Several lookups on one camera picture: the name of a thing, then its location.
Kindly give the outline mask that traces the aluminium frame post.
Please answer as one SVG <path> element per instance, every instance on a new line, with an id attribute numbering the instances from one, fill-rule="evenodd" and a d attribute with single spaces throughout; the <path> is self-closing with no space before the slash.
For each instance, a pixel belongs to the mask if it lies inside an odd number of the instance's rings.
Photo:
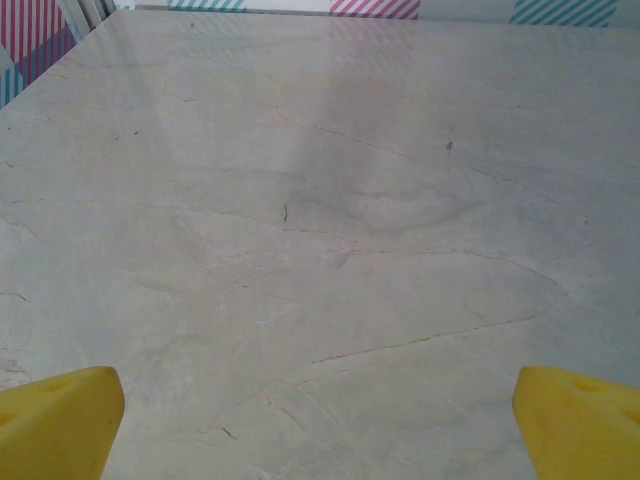
<path id="1" fill-rule="evenodd" d="M 116 11 L 114 0 L 57 0 L 76 43 Z"/>

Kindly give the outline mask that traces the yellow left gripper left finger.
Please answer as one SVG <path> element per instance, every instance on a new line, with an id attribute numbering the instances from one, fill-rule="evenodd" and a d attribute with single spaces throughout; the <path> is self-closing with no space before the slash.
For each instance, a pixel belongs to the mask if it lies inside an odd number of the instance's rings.
<path id="1" fill-rule="evenodd" d="M 101 480 L 124 411 L 110 366 L 0 391 L 0 480 Z"/>

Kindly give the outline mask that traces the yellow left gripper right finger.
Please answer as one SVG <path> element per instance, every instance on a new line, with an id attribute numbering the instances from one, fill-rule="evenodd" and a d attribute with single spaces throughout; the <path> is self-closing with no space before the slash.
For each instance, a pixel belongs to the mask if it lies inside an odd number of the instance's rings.
<path id="1" fill-rule="evenodd" d="M 526 366 L 512 407 L 538 480 L 640 480 L 640 388 Z"/>

